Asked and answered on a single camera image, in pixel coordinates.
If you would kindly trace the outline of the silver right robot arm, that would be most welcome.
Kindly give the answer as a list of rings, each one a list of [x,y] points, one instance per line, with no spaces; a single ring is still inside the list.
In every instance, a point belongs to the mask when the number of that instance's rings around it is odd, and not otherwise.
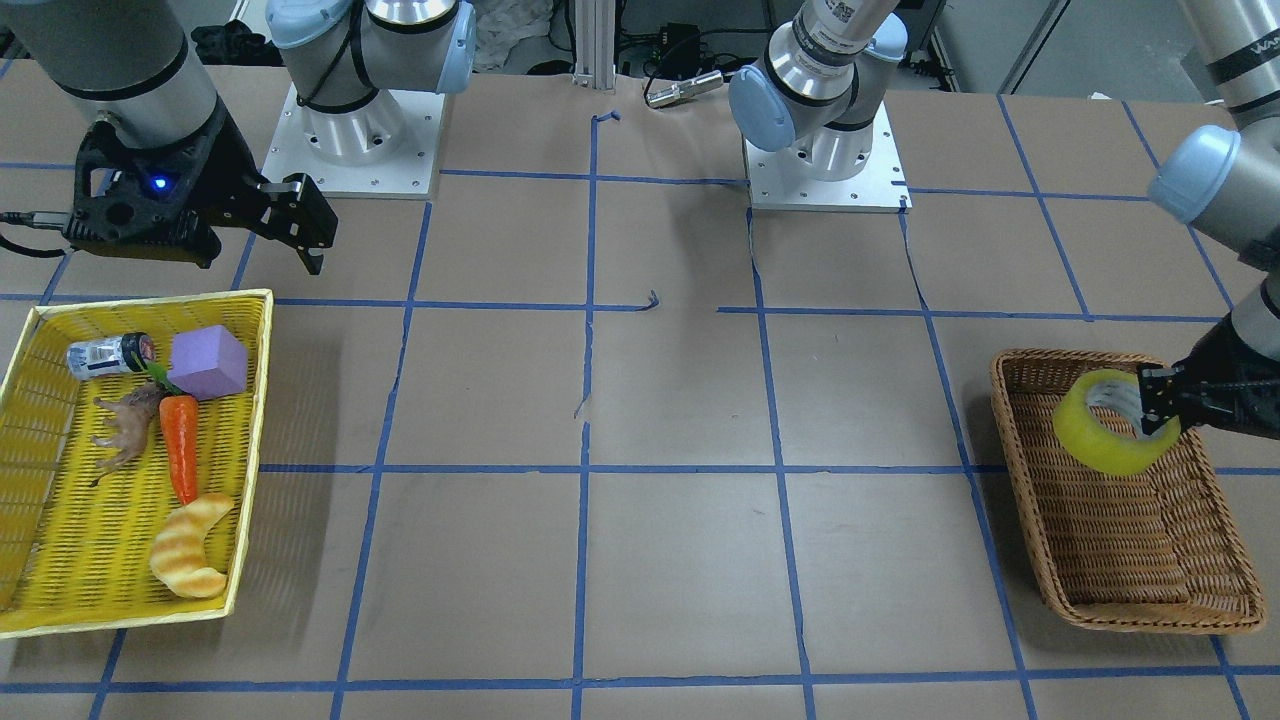
[[[271,1],[268,26],[291,73],[315,156],[365,164],[404,145],[394,92],[461,94],[477,18],[467,1]],[[307,273],[338,217],[320,179],[265,176],[165,1],[5,1],[3,26],[83,111],[65,211],[6,211],[102,258],[209,268],[220,227],[292,247]]]

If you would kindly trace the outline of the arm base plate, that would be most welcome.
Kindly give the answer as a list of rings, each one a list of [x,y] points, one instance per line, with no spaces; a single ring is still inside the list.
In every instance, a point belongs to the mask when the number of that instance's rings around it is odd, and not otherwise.
[[[887,106],[855,131],[820,128],[776,152],[742,141],[756,211],[905,213],[913,200]]]
[[[343,114],[302,108],[291,86],[262,173],[308,176],[328,199],[429,200],[449,97],[383,90]]]

